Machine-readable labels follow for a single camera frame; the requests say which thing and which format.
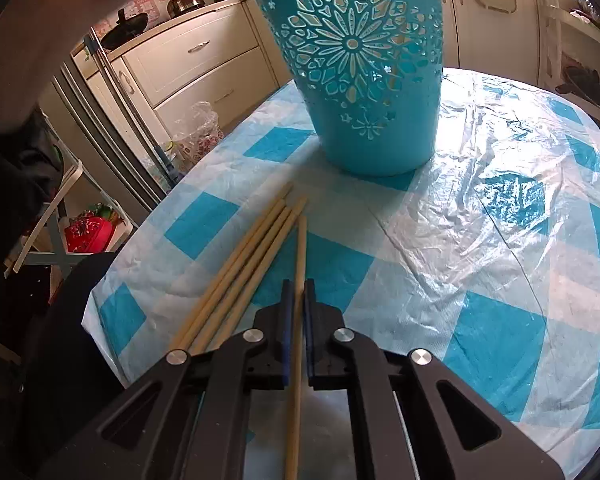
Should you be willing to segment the bamboo chopstick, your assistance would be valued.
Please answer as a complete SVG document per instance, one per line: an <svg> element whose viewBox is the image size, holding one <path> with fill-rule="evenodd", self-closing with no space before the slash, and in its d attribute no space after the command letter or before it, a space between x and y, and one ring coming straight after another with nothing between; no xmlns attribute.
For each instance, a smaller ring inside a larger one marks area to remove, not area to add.
<svg viewBox="0 0 600 480"><path fill-rule="evenodd" d="M228 315L224 316L223 323L214 331L214 338L212 340L213 346L208 344L207 349L219 349L220 345L226 341L232 333L234 333L234 330L244 316L245 310L249 306L252 297L260 287L265 274L268 273L268 269L276 258L279 249L283 246L284 241L291 231L291 228L294 226L294 222L299 219L299 216L308 201L308 196L303 195L292 207L285 222L276 233L276 237L274 237L272 242L268 244L266 252L260 258L258 265L250 274L249 280L246 281L245 286L240 290L240 294L230 306L230 312L228 312Z"/></svg>
<svg viewBox="0 0 600 480"><path fill-rule="evenodd" d="M212 343L214 331L223 323L224 316L230 312L230 306L240 294L240 290L245 286L246 281L249 280L250 274L266 252L268 244L276 237L276 233L285 222L290 211L291 206L283 202L277 217L272 221L265 222L266 231L252 244L252 248L248 250L248 255L239 259L239 273L235 275L230 286L223 289L223 297L210 314L204 327L197 330L195 336L190 337L188 350L191 354L203 352L207 349L208 344Z"/></svg>
<svg viewBox="0 0 600 480"><path fill-rule="evenodd" d="M194 310L189 313L189 316L173 338L169 347L170 350L186 349L190 345L201 327L207 323L209 316L225 296L227 289L232 286L236 276L248 262L270 226L284 209L284 206L285 200L283 198L273 200L265 213L261 214L258 220L254 222L254 225L223 263L219 272L212 278L210 285L195 304Z"/></svg>
<svg viewBox="0 0 600 480"><path fill-rule="evenodd" d="M170 344L168 347L169 350L175 350L177 348L181 348L182 340L184 339L184 336L186 335L187 331L189 330L189 327L193 324L193 322L196 321L197 316L200 315L202 308L206 304L208 304L213 293L220 287L220 284L224 280L225 275L228 272L230 272L230 270L232 270L234 268L234 266L236 266L236 262L242 256L242 253L246 250L246 247L249 245L249 243L251 242L253 237L256 236L257 232L262 230L262 228L261 228L262 224L265 222L265 220L268 218L268 216L270 214L272 214L272 211L276 207L276 205L287 196L287 194L290 192L291 188L292 188L292 183L287 182L285 185L283 185L280 188L280 190L276 193L276 195L272 198L272 200L270 200L268 202L268 204L265 206L262 214L260 214L260 216L257 218L257 220L255 222L253 222L251 228L242 237L242 239L239 241L238 245L233 249L233 251L227 257L225 262L222 264L221 269L212 278L211 282L207 286L204 293L196 300L196 302L193 305L193 309L190 310L190 312L186 316L185 320L183 322L181 322L180 328L178 329L178 331L176 332L176 334L173 336L173 338L170 341Z"/></svg>
<svg viewBox="0 0 600 480"><path fill-rule="evenodd" d="M308 220L298 219L296 273L294 274L294 310L292 314L291 369L287 410L284 479L296 480L299 470L302 388L302 304L306 281L306 232Z"/></svg>

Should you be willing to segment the blue white checkered tablecloth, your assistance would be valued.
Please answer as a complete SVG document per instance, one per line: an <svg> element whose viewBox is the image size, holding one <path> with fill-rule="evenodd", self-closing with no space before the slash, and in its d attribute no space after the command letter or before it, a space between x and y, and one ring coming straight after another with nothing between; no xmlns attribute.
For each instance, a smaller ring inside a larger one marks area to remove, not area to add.
<svg viewBox="0 0 600 480"><path fill-rule="evenodd" d="M538 88L448 70L434 157L359 179L299 91L265 101L181 180L88 297L120 382L166 353L285 185L306 196L317 298L398 353L426 348L577 477L600 447L600 129Z"/></svg>

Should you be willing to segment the red bag on shelf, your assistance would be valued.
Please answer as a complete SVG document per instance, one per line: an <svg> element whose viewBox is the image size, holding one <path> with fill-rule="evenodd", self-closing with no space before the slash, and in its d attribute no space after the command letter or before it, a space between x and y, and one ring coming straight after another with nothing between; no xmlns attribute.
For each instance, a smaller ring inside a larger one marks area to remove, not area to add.
<svg viewBox="0 0 600 480"><path fill-rule="evenodd" d="M103 203L89 206L76 218L71 219L65 228L68 252L104 252L120 222L120 214L114 208Z"/></svg>

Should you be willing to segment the white wooden shelf left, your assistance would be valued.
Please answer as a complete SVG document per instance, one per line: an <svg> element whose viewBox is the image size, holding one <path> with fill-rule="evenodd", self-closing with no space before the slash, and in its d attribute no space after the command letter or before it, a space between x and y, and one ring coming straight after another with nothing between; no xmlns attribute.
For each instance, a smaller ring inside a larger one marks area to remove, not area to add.
<svg viewBox="0 0 600 480"><path fill-rule="evenodd" d="M81 179L94 188L99 194L100 202L112 209L118 218L105 252L119 250L137 228L137 224L119 202L95 180L82 160L73 154L52 126L50 126L50 136L65 168L61 186L54 198L49 203L43 204L36 217L38 221L35 226L28 234L20 237L12 248L5 260L5 278L12 273L18 273L23 266L57 266L60 276L66 278L81 260L90 255L89 252L69 252L65 236L65 228L69 226L66 198Z"/></svg>

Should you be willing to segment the clear plastic trash bag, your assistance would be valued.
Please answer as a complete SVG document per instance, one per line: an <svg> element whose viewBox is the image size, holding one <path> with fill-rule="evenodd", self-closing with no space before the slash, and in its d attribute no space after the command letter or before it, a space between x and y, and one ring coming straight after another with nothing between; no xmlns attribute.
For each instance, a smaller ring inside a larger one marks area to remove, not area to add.
<svg viewBox="0 0 600 480"><path fill-rule="evenodd" d="M189 172L224 139L218 113L209 102L194 103L174 122L171 139L183 172Z"/></svg>

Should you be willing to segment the white drawer cabinet left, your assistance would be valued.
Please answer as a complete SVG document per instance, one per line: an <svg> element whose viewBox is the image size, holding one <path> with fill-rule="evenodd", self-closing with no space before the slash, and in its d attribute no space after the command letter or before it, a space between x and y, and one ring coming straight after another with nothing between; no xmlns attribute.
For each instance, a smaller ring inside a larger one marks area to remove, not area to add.
<svg viewBox="0 0 600 480"><path fill-rule="evenodd" d="M163 145L195 103L208 102L228 133L291 80L256 0L224 0L172 18L107 58L118 94L111 93L86 47L73 53L88 88L140 157L145 151L129 125L133 115L120 108L124 96Z"/></svg>

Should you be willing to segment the teal perforated plastic basket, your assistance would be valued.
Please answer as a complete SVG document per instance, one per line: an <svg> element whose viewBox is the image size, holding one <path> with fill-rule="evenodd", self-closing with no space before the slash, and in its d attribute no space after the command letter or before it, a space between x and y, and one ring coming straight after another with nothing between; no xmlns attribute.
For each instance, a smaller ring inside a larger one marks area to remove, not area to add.
<svg viewBox="0 0 600 480"><path fill-rule="evenodd" d="M434 154L441 0L257 0L327 159L391 177Z"/></svg>

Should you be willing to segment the black wok on stove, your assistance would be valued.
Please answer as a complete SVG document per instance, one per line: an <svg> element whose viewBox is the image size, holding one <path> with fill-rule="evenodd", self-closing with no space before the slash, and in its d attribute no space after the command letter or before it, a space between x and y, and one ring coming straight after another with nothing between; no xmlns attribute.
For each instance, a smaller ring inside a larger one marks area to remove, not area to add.
<svg viewBox="0 0 600 480"><path fill-rule="evenodd" d="M125 10L119 9L117 25L102 37L100 43L106 50L116 50L122 44L140 36L145 31L147 25L148 14L146 12L140 12L128 18L125 15Z"/></svg>

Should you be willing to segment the white shelf rack right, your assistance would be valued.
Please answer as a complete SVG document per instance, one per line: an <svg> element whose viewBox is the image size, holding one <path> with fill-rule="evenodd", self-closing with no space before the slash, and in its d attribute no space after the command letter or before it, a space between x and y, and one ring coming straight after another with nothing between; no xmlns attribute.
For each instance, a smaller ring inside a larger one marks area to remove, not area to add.
<svg viewBox="0 0 600 480"><path fill-rule="evenodd" d="M540 85L600 125L600 30L559 5L538 0Z"/></svg>

